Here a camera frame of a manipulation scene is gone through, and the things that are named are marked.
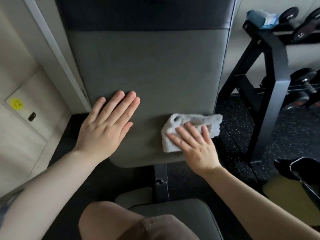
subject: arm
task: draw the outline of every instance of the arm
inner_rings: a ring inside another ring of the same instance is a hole
[[[320,239],[320,233],[289,214],[222,168],[206,126],[203,136],[190,123],[181,138],[167,136],[183,151],[189,167],[203,177],[231,209],[253,240]]]
[[[43,237],[70,197],[94,168],[114,153],[133,125],[128,121],[140,99],[130,92],[118,105],[124,96],[124,92],[117,92],[102,110],[106,99],[100,98],[83,122],[74,150],[27,182],[14,198],[4,196],[5,207],[0,199],[0,214],[4,216],[0,239]]]

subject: dumbbell handle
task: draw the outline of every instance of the dumbbell handle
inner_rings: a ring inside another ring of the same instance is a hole
[[[314,89],[314,87],[307,81],[303,80],[302,81],[306,89],[308,89],[311,93],[316,93],[317,91]]]

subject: dumbbell rack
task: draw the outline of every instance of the dumbbell rack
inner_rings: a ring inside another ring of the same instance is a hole
[[[291,43],[290,34],[274,33],[282,31],[280,25],[274,30],[263,30],[246,20],[242,28],[251,37],[251,42],[220,90],[217,106],[222,106],[235,88],[238,90],[240,98],[255,123],[246,152],[247,163],[255,166],[262,161],[266,146],[271,142],[271,134],[279,111],[288,89],[290,90],[291,80],[286,46],[318,43],[320,32],[310,34],[299,43]],[[287,30],[290,30],[290,27],[283,25],[283,31]],[[254,88],[246,73],[261,53],[264,54],[266,76],[269,82],[264,88]]]

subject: hand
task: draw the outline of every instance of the hand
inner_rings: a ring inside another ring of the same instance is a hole
[[[126,98],[118,91],[101,110],[106,98],[95,103],[91,113],[82,123],[74,151],[80,151],[90,160],[102,162],[113,154],[123,140],[132,122],[128,122],[140,104],[140,98],[131,91]]]
[[[213,169],[222,167],[216,148],[206,126],[201,128],[203,136],[190,122],[185,123],[185,126],[187,130],[182,126],[176,128],[181,138],[173,133],[168,133],[167,136],[183,151],[186,163],[192,171],[205,178]]]

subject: left hand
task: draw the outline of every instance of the left hand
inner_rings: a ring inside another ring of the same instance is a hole
[[[125,93],[118,91],[102,110],[106,98],[98,99],[81,125],[73,151],[82,152],[88,160],[96,160],[97,163],[110,157],[116,151],[133,125],[129,120],[140,104],[140,98],[131,91],[118,105],[124,97]]]

